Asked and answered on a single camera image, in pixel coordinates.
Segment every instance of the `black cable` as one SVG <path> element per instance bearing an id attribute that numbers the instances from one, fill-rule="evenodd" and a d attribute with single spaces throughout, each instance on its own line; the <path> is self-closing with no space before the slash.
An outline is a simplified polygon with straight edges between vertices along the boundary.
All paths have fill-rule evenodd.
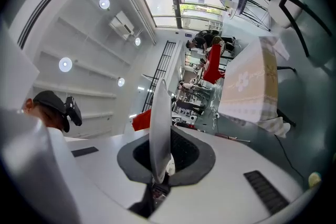
<path id="1" fill-rule="evenodd" d="M 285 154 L 285 157 L 286 157 L 286 159 L 287 159 L 287 161 L 288 161 L 288 163 L 289 163 L 289 165 L 290 165 L 290 167 L 292 167 L 292 169 L 302 178 L 302 182 L 303 182 L 303 184 L 305 183 L 305 181 L 304 181 L 304 177 L 300 174 L 300 172 L 299 171 L 297 171 L 293 166 L 292 166 L 292 163 L 290 162 L 290 160 L 289 160 L 289 158 L 288 158 L 288 156 L 287 156 L 287 154 L 286 154 L 286 151 L 285 151 L 285 149 L 284 149 L 284 147 L 283 147 L 283 145 L 282 145 L 282 143 L 281 143 L 281 141 L 280 141 L 280 139 L 276 136 L 276 135 L 274 135 L 275 136 L 275 138 L 278 140 L 278 142 L 279 142 L 279 144 L 280 144 L 280 146 L 281 146 L 281 148 L 282 148 L 282 150 L 283 150 L 283 152 L 284 152 L 284 154 Z"/>

